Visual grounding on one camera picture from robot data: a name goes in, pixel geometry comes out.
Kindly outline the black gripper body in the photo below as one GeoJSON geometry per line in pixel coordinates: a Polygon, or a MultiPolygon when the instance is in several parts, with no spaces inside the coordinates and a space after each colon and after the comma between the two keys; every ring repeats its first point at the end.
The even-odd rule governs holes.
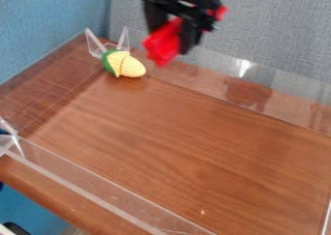
{"type": "Polygon", "coordinates": [[[169,16],[185,19],[200,30],[212,31],[218,20],[217,12],[222,8],[221,0],[141,0],[157,4],[169,16]]]}

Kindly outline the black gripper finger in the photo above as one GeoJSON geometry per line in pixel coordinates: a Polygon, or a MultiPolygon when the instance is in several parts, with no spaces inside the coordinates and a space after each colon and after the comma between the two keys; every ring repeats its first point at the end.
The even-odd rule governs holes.
{"type": "Polygon", "coordinates": [[[168,21],[168,14],[157,4],[149,1],[145,1],[144,2],[144,18],[145,18],[145,26],[146,26],[148,33],[152,33],[168,21]]]}
{"type": "Polygon", "coordinates": [[[190,49],[200,43],[201,30],[185,19],[180,29],[180,53],[185,55],[190,49]]]}

